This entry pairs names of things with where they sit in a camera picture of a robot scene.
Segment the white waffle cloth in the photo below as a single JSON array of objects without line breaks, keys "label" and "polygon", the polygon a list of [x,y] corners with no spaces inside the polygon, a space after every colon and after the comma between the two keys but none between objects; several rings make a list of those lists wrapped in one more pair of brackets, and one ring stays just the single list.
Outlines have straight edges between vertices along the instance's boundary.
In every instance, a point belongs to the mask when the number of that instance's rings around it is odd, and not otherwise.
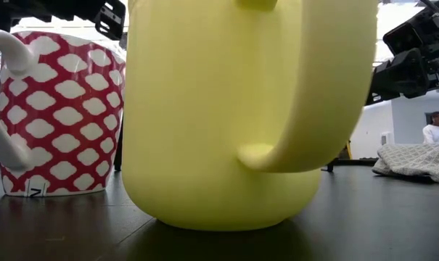
[{"label": "white waffle cloth", "polygon": [[377,155],[373,173],[427,177],[439,183],[439,143],[386,144],[377,150]]}]

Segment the large yellow mug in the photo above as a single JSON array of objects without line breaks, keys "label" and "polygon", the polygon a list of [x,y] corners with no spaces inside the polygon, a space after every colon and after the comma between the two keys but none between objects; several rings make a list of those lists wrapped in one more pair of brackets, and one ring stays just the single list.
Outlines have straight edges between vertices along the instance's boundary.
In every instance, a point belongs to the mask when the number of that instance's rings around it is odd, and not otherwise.
[{"label": "large yellow mug", "polygon": [[377,0],[128,0],[125,189],[178,228],[298,214],[372,79]]}]

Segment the person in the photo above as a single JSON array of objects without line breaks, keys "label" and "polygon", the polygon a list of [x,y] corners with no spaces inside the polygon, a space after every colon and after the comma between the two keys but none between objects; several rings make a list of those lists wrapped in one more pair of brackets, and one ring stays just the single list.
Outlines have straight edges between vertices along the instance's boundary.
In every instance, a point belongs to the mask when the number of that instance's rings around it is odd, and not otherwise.
[{"label": "person", "polygon": [[439,111],[431,114],[430,124],[422,129],[424,144],[439,143]]}]

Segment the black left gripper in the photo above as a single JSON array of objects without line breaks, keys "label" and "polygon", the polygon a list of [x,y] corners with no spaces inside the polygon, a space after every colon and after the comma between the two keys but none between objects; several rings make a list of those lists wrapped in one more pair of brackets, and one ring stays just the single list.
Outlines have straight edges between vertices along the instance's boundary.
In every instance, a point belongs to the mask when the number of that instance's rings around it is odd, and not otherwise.
[{"label": "black left gripper", "polygon": [[94,23],[95,29],[110,40],[120,40],[126,6],[120,0],[41,0],[47,12],[62,20],[74,17]]}]

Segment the red white patterned mug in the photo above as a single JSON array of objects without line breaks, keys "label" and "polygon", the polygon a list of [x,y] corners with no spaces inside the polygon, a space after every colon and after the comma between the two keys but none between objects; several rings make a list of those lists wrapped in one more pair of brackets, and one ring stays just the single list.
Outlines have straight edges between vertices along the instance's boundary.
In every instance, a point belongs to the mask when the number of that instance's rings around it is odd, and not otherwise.
[{"label": "red white patterned mug", "polygon": [[0,164],[9,196],[103,191],[123,117],[126,61],[75,36],[0,30]]}]

